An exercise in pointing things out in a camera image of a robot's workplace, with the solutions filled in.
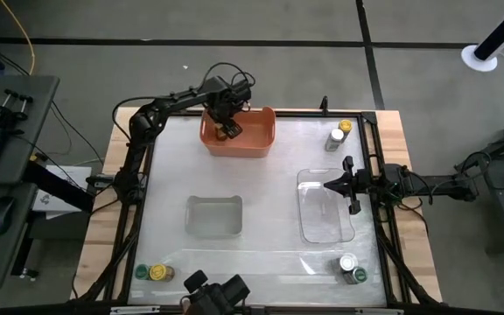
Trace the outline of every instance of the bottle cap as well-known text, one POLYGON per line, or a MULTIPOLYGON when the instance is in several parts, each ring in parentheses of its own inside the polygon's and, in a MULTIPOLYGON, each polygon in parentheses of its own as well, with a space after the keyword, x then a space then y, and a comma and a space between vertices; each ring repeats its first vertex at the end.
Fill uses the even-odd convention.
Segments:
POLYGON ((334 140, 334 141, 341 141, 341 139, 343 139, 343 137, 346 136, 343 134, 343 131, 341 131, 340 129, 332 130, 331 135, 332 135, 332 140, 334 140))
POLYGON ((362 267, 357 267, 353 271, 353 276, 358 284, 364 283, 367 281, 367 271, 362 267))
POLYGON ((344 119, 341 122, 339 122, 339 129, 343 132, 351 131, 352 127, 353 127, 353 125, 347 119, 344 119))
POLYGON ((136 267, 136 279, 148 280, 149 279, 149 266, 140 264, 136 267))
POLYGON ((339 259, 339 266, 343 271, 351 271, 357 266, 357 258, 351 254, 344 254, 339 259))
POLYGON ((163 264, 154 265, 149 270, 151 280, 163 280, 166 276, 166 267, 163 264))

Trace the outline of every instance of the computer mouse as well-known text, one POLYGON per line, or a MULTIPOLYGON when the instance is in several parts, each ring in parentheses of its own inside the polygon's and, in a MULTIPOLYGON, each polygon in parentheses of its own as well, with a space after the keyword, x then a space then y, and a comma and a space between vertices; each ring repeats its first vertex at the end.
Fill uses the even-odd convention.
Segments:
POLYGON ((11 213, 15 206, 15 198, 11 196, 0 197, 0 235, 7 232, 11 226, 11 213))

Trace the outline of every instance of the green lid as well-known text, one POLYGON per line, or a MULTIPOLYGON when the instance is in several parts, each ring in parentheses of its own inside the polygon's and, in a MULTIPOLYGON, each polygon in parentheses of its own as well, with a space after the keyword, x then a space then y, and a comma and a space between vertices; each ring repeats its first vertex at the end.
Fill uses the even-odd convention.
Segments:
POLYGON ((149 280, 149 266, 140 264, 136 268, 136 278, 139 280, 149 280))
POLYGON ((362 267, 357 267, 353 271, 353 276, 358 283, 364 283, 367 281, 367 271, 362 267))

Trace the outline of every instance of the orange bin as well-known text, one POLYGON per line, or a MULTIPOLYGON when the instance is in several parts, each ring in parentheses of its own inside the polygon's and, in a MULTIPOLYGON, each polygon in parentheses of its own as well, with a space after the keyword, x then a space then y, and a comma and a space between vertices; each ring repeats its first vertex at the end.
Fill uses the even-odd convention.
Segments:
POLYGON ((234 139, 218 140, 213 119, 204 110, 199 137, 209 153, 216 157, 263 158, 276 138, 276 113, 269 107, 259 111, 240 112, 234 121, 242 133, 234 139))

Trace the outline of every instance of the clear plastic bin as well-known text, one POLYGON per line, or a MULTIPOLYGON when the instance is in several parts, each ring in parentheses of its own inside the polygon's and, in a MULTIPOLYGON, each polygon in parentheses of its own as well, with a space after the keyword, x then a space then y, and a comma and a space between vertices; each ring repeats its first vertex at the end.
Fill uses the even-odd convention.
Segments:
POLYGON ((302 170, 297 175, 301 233, 310 243, 350 242, 355 231, 349 219, 349 198, 324 188, 341 177, 340 169, 302 170))

